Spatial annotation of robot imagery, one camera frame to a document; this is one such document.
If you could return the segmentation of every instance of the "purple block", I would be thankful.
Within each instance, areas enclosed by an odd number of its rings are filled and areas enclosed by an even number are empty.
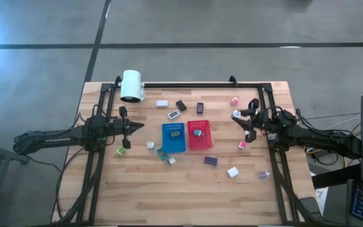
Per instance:
[[[208,165],[216,166],[218,164],[218,159],[206,156],[204,159],[204,163],[208,164]]]

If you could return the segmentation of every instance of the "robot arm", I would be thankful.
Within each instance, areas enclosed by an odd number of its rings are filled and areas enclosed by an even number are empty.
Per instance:
[[[94,115],[85,120],[85,124],[64,131],[33,131],[26,132],[14,139],[14,152],[18,154],[31,154],[42,148],[56,148],[61,146],[84,146],[87,151],[98,151],[106,143],[107,136],[123,134],[123,147],[131,148],[127,139],[144,124],[132,122],[127,118],[125,107],[119,109],[121,119],[114,117],[110,123],[103,115]]]
[[[233,117],[245,132],[249,132],[246,133],[246,142],[250,143],[256,139],[254,128],[258,128],[267,132],[270,145],[276,151],[288,151],[289,147],[300,145],[336,151],[339,155],[352,159],[363,158],[361,140],[352,134],[344,134],[337,130],[321,131],[312,127],[300,127],[295,116],[286,110],[277,112],[270,119],[268,109],[256,112],[258,108],[256,103],[258,100],[254,99],[249,103],[248,110],[240,110],[241,113],[249,113],[249,120]]]

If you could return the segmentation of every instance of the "red plastic basket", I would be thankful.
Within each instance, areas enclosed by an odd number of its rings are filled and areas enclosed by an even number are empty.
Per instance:
[[[201,136],[194,136],[194,130],[200,130]],[[208,120],[193,120],[187,122],[188,148],[210,149],[212,148],[211,130]]]

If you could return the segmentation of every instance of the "blue tray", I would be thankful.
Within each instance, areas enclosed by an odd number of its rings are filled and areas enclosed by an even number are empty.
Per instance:
[[[172,137],[171,133],[179,131],[180,135]],[[186,136],[184,123],[172,123],[162,125],[162,150],[163,153],[181,153],[186,151]]]

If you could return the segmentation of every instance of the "gray floor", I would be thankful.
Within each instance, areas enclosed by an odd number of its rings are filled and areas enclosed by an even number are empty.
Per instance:
[[[103,5],[0,1],[0,44],[92,44]],[[363,42],[363,1],[113,1],[101,42]],[[11,149],[13,137],[25,131],[71,125],[90,55],[91,49],[0,50],[0,147]],[[359,112],[363,95],[363,48],[100,50],[92,81],[113,81],[125,69],[140,71],[144,81],[225,81],[230,75],[288,81],[305,117]],[[313,122],[325,128],[352,117]],[[65,150],[32,156],[62,167]],[[341,167],[340,160],[327,168]],[[48,223],[57,177],[50,166],[13,163],[0,196],[0,225]]]

